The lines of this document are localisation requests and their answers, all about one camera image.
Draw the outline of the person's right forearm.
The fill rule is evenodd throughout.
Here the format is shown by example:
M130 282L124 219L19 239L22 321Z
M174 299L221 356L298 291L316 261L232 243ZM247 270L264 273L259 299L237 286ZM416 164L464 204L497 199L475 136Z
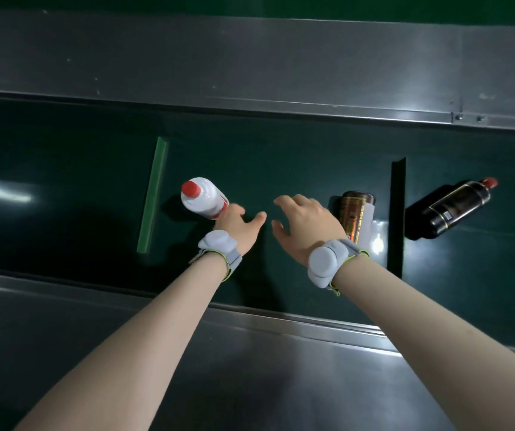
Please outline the person's right forearm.
M515 353L367 256L333 283L382 330L459 431L515 431Z

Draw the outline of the person's left forearm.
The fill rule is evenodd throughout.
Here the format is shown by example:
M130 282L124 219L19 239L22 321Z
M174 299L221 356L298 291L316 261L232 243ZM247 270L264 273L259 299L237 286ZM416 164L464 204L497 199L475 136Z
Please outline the person's left forearm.
M148 431L227 273L222 255L205 253L62 377L15 431Z

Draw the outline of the person's right hand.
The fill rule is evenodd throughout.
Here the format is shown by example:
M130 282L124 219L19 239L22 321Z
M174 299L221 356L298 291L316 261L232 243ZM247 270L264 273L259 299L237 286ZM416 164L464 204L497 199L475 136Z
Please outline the person's right hand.
M308 266L314 249L329 240L347 237L339 220L313 198L281 195L274 204L281 208L289 223L289 228L284 228L291 235L291 243L284 251L304 267Z

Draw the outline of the brown bottle with gold label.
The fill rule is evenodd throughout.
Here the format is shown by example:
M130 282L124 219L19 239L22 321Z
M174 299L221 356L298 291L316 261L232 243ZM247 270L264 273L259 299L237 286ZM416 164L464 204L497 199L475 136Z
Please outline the brown bottle with gold label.
M347 238L363 250L369 250L376 199L361 191L347 191L340 201L340 223Z

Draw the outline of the person's left hand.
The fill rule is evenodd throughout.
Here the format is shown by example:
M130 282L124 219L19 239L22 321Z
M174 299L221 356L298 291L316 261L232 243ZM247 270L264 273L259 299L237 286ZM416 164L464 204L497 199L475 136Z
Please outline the person's left hand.
M213 227L213 230L227 231L237 241L237 248L242 256L254 246L260 233L251 233L248 222L244 220L245 213L245 208L231 203L220 213Z

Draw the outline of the metal conveyor side panel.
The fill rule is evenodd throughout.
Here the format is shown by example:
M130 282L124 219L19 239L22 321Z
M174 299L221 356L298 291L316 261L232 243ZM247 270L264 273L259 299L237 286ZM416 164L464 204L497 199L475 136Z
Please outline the metal conveyor side panel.
M153 298L0 274L0 431ZM376 327L210 304L153 431L454 431Z

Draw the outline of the green belt cleat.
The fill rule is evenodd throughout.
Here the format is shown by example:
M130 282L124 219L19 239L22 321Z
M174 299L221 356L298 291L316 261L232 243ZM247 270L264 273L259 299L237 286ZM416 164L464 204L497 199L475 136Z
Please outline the green belt cleat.
M138 243L138 254L148 254L153 241L155 221L158 215L159 197L168 152L168 142L158 137L153 152L153 161L148 180L144 208L142 212Z

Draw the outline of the dark green conveyor belt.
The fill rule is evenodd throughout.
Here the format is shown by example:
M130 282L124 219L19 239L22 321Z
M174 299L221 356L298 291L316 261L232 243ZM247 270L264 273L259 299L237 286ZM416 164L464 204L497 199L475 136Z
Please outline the dark green conveyor belt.
M153 241L136 251L158 137L168 142ZM211 222L182 206L184 181L213 181L247 217L286 222L279 195L338 210L376 197L369 246L386 266L391 164L406 158L403 280L515 347L515 133L424 125L140 111L0 100L0 271L161 291ZM435 239L419 201L494 177L491 200Z

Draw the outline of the wide metal conveyor side rail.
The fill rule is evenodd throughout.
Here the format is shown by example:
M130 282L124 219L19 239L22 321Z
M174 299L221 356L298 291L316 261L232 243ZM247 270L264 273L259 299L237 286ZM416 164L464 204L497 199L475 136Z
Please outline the wide metal conveyor side rail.
M0 10L0 95L515 131L515 27Z

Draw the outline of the black bottle with red cap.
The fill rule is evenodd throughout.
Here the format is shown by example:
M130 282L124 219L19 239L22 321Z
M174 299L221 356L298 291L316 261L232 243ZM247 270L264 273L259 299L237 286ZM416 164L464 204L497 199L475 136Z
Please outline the black bottle with red cap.
M444 185L419 201L415 225L419 237L435 239L491 200L499 182L494 177Z

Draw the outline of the grey wrist tracker band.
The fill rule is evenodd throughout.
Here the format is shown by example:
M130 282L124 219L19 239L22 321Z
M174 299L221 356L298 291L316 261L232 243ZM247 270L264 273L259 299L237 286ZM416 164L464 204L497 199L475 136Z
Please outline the grey wrist tracker band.
M314 249L308 260L307 275L319 289L328 289L340 296L341 293L333 285L333 278L344 263L354 257L369 253L349 239L332 239Z
M222 282L227 281L232 276L243 259L238 251L237 241L224 230L213 230L207 233L198 242L198 253L189 261L189 265L195 263L206 253L217 253L224 259L227 271Z

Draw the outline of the black belt cleat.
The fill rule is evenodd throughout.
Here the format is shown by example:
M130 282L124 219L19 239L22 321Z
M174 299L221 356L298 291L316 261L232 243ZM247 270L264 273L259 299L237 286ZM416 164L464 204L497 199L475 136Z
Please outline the black belt cleat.
M387 270L398 278L403 276L405 243L406 165L403 158L391 164L390 207L388 216Z

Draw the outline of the white bottle with red cap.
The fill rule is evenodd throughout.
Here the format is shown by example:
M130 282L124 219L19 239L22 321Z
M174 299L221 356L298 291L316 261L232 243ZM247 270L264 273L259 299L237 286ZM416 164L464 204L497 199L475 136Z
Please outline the white bottle with red cap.
M182 184L181 201L186 209L210 220L216 220L229 205L228 198L203 177L192 178Z

